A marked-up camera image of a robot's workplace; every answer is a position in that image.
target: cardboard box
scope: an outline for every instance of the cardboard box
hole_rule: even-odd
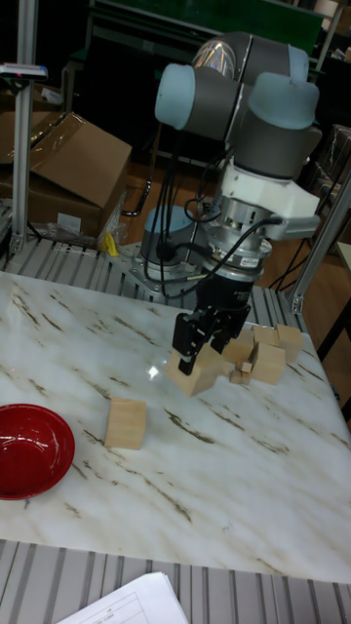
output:
[[[48,87],[45,83],[34,84],[33,90],[33,111],[34,112],[60,112],[63,111],[63,103],[56,104],[42,97],[42,91],[48,90],[52,94],[60,95],[60,89]],[[0,91],[0,113],[15,110],[16,96],[10,89]]]
[[[12,160],[9,118],[0,115],[0,140],[4,165]],[[48,124],[41,119],[41,126]],[[97,237],[117,205],[126,186],[132,148],[74,113],[59,117],[49,130],[32,141],[28,218],[34,223],[60,223]],[[0,197],[9,197],[12,178],[9,168],[0,170]]]
[[[35,112],[32,115],[31,147],[43,138],[61,115],[54,112]],[[0,114],[0,165],[12,165],[15,145],[15,113]]]
[[[342,35],[343,37],[347,37],[349,34],[351,27],[351,7],[344,7],[342,9],[341,16],[336,25],[335,33],[337,35]]]

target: wooden block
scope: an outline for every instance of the wooden block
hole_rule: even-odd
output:
[[[251,372],[253,370],[253,365],[251,362],[238,362],[235,368],[237,371]]]
[[[303,347],[303,338],[298,328],[276,325],[282,349],[286,352],[287,362],[294,362]]]
[[[224,377],[227,377],[228,374],[232,371],[232,369],[233,369],[233,365],[230,364],[230,362],[224,362],[223,360],[220,374],[222,374]]]
[[[192,373],[184,374],[179,370],[180,356],[173,350],[167,364],[165,375],[188,397],[194,397],[200,392],[209,390],[215,385],[215,380],[221,374],[223,358],[210,344],[206,343],[199,352]]]
[[[254,349],[254,333],[243,329],[237,338],[232,338],[223,350],[223,358],[226,362],[236,364],[249,359]]]
[[[229,381],[230,381],[230,383],[241,383],[241,373],[240,373],[240,371],[234,369],[229,374]]]
[[[252,379],[275,386],[285,368],[285,351],[279,347],[259,342],[254,348],[252,363]]]
[[[250,372],[245,372],[244,370],[241,370],[240,375],[241,375],[240,383],[243,383],[244,385],[248,386],[251,381],[252,374]]]
[[[280,346],[277,330],[263,328],[261,325],[253,325],[253,340],[255,343],[270,344],[272,347]]]
[[[146,402],[111,399],[106,447],[140,449],[146,426]]]

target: white paper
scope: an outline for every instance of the white paper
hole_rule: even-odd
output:
[[[168,576],[144,574],[58,624],[188,624]]]
[[[62,104],[63,99],[61,94],[57,94],[56,91],[51,91],[44,87],[42,94],[43,99],[46,99],[50,104]]]

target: robotic arm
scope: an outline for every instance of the robotic arm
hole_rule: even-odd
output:
[[[163,74],[157,119],[226,145],[218,217],[199,221],[211,252],[198,304],[175,323],[185,374],[205,342],[221,353],[239,335],[272,249],[267,239],[311,235],[318,225],[318,198],[293,181],[321,137],[312,127],[319,93],[307,72],[303,51],[236,32],[205,44],[192,66],[171,64]]]

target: marble table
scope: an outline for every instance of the marble table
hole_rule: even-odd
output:
[[[0,274],[1,404],[76,442],[50,491],[0,501],[0,537],[350,582],[350,435],[309,336],[276,387],[189,399],[163,375],[177,312]],[[110,397],[146,401],[141,450],[104,447]]]

